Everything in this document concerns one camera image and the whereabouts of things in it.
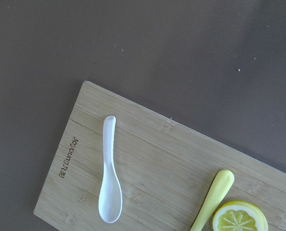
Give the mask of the lemon slice top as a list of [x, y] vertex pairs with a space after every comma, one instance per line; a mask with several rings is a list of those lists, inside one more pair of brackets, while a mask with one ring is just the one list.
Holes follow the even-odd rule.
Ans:
[[231, 201], [222, 205], [212, 220], [214, 231], [267, 231], [268, 222], [255, 205], [244, 201]]

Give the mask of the yellow plastic knife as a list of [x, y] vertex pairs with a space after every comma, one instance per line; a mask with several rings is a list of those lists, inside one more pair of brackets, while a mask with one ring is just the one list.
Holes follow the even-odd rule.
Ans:
[[202, 207], [190, 228], [191, 231], [201, 231], [220, 202], [227, 195], [235, 180], [230, 170], [220, 170], [215, 176]]

